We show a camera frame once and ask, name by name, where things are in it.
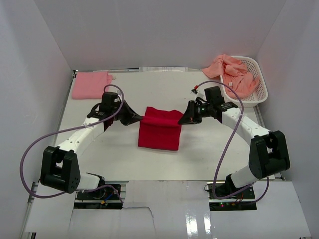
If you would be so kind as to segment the red t shirt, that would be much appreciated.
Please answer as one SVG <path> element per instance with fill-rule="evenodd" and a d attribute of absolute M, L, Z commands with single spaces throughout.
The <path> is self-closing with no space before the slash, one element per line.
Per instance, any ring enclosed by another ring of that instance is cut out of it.
<path fill-rule="evenodd" d="M 147 107 L 140 121 L 138 146 L 150 149 L 178 151 L 181 125 L 178 121 L 183 113 L 163 111 Z"/>

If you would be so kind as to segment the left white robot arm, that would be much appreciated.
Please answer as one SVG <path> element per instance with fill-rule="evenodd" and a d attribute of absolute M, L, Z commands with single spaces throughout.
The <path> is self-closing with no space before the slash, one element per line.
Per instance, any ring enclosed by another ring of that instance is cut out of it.
<path fill-rule="evenodd" d="M 87 114 L 80 129 L 56 147 L 48 146 L 44 150 L 41 184 L 69 194 L 76 190 L 88 190 L 95 199 L 103 197 L 105 186 L 100 183 L 101 177 L 92 173 L 81 173 L 78 159 L 114 121 L 128 126 L 142 119 L 143 117 L 132 110 L 125 100 L 121 100 L 117 93 L 104 93 L 102 101 Z"/>

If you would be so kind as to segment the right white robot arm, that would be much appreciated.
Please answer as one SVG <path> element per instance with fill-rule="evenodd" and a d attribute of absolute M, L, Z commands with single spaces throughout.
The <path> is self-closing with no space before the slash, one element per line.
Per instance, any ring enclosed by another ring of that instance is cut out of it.
<path fill-rule="evenodd" d="M 223 184 L 209 186 L 208 192 L 215 198 L 235 199 L 253 183 L 290 168 L 286 138 L 281 131 L 270 131 L 244 116 L 236 104 L 224 100 L 219 87 L 206 88 L 204 92 L 205 99 L 197 97 L 188 102 L 178 124 L 200 124 L 203 118 L 212 117 L 231 128 L 250 147 L 248 164 L 228 175 Z"/>

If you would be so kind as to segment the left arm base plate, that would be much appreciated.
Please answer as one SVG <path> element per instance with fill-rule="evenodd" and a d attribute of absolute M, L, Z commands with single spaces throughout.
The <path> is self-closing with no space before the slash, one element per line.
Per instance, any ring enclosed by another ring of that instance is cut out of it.
<path fill-rule="evenodd" d="M 120 201 L 116 191 L 120 195 L 122 201 L 125 199 L 126 185 L 111 184 L 114 189 L 105 187 L 91 193 L 79 192 L 76 194 L 74 208 L 90 209 L 90 210 L 120 210 L 122 202 Z"/>

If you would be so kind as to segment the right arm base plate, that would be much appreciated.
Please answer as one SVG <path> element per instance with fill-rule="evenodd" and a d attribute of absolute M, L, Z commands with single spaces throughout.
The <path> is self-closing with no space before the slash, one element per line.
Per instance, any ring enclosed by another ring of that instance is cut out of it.
<path fill-rule="evenodd" d="M 204 190 L 209 193 L 209 209 L 211 212 L 255 211 L 255 193 L 252 187 L 226 199 L 217 199 L 212 193 L 213 184 L 208 183 Z"/>

